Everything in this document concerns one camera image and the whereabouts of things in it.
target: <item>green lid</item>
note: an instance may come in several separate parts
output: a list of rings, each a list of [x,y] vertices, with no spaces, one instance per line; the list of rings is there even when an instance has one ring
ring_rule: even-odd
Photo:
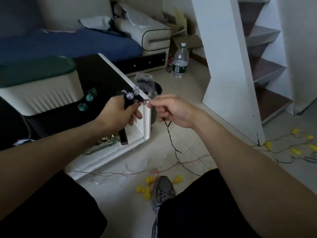
[[[53,56],[10,62],[0,65],[0,88],[68,74],[76,63],[68,57]]]

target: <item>gray sneaker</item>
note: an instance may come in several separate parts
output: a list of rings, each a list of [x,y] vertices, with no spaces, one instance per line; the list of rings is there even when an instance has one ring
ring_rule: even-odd
[[[152,238],[157,238],[157,225],[158,225],[158,213],[161,204],[168,199],[174,198],[176,196],[173,183],[167,176],[160,176],[155,184],[154,191],[152,195],[152,206],[156,214],[156,220],[152,227]]]

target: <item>white cloth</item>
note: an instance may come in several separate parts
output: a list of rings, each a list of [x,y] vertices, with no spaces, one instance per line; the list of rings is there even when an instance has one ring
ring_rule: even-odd
[[[135,27],[161,27],[163,25],[160,22],[153,20],[145,13],[137,11],[127,4],[124,4],[122,2],[119,2],[119,4],[123,8],[123,10],[126,11],[129,21]]]
[[[110,17],[98,16],[93,18],[81,18],[79,21],[84,27],[107,31],[110,28],[110,20]]]

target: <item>staircase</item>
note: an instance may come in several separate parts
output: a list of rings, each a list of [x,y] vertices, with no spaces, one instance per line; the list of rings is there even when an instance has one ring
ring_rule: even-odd
[[[262,58],[268,45],[274,42],[280,30],[255,25],[264,5],[270,0],[238,0],[246,46],[252,71],[262,124],[267,124],[293,101],[265,87],[279,78],[286,67]]]

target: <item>leg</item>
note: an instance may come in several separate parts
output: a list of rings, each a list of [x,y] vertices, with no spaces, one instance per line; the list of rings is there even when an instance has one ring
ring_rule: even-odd
[[[162,203],[158,237],[259,237],[240,212],[218,169]]]
[[[0,221],[3,237],[100,237],[107,220],[93,197],[60,171]]]

